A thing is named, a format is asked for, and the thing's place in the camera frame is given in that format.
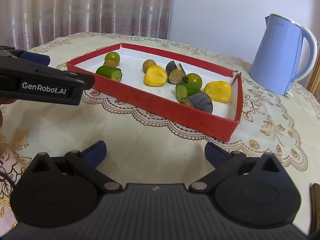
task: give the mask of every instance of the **human hand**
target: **human hand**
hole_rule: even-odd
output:
[[[0,105],[8,105],[8,104],[12,104],[16,101],[16,99],[4,99],[4,98],[0,98]],[[0,128],[2,126],[3,123],[3,117],[2,117],[2,113],[0,111]]]

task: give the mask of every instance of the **yellow vegetable piece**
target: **yellow vegetable piece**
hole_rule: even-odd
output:
[[[227,103],[231,99],[231,87],[225,81],[213,81],[206,84],[204,92],[214,101]]]
[[[144,83],[150,87],[160,87],[163,86],[168,79],[168,74],[166,71],[157,65],[152,65],[148,67],[146,75],[144,76]]]

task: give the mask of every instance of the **tablecloth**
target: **tablecloth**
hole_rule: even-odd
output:
[[[293,97],[278,96],[253,82],[247,73],[250,64],[241,59],[156,38],[77,33],[31,52],[49,55],[50,67],[65,70],[67,61],[119,42],[169,50],[241,71],[243,114],[230,141],[217,141],[91,89],[83,93],[79,106],[23,100],[1,105],[4,123],[0,129],[0,171],[16,183],[38,152],[63,156],[104,140],[108,155],[97,169],[123,186],[128,182],[182,182],[188,186],[214,169],[204,157],[207,142],[247,156],[273,152],[301,194],[294,224],[307,234],[309,186],[320,179],[320,105],[313,95],[294,83],[290,90]],[[0,236],[17,225],[10,207],[12,188],[1,179]]]

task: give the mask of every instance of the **pink floral curtain pattern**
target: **pink floral curtain pattern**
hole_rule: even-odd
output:
[[[79,32],[167,38],[171,0],[0,0],[0,45],[19,49]]]

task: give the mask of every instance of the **box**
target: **box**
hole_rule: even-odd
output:
[[[111,51],[120,54],[118,68],[122,70],[122,80],[117,82],[94,74],[94,89],[216,139],[229,141],[242,115],[241,74],[236,75],[231,69],[182,54],[127,43],[115,44],[77,57],[67,62],[67,68],[73,72],[95,73],[103,65],[105,55]],[[172,60],[181,63],[186,74],[197,73],[201,76],[202,91],[209,82],[228,82],[232,88],[230,102],[224,104],[212,101],[212,114],[180,104],[176,98],[175,85],[166,83],[162,87],[148,87],[144,84],[142,64],[147,59],[153,59],[164,69]]]

